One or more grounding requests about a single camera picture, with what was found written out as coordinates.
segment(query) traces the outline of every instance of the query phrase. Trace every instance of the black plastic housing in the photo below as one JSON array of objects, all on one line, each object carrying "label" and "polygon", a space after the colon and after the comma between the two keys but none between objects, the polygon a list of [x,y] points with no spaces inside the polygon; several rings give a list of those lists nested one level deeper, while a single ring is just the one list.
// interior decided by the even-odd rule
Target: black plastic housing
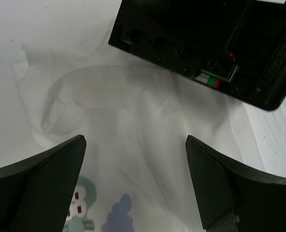
[{"label": "black plastic housing", "polygon": [[0,168],[0,232],[61,232],[85,149],[78,135]]},{"label": "black plastic housing", "polygon": [[225,1],[176,17],[172,7],[148,8],[140,1],[147,0],[122,1],[109,44],[194,81],[202,71],[212,73],[220,80],[212,88],[261,109],[280,106],[286,96],[286,5]]},{"label": "black plastic housing", "polygon": [[207,232],[286,232],[286,178],[231,159],[193,136],[186,151]]}]

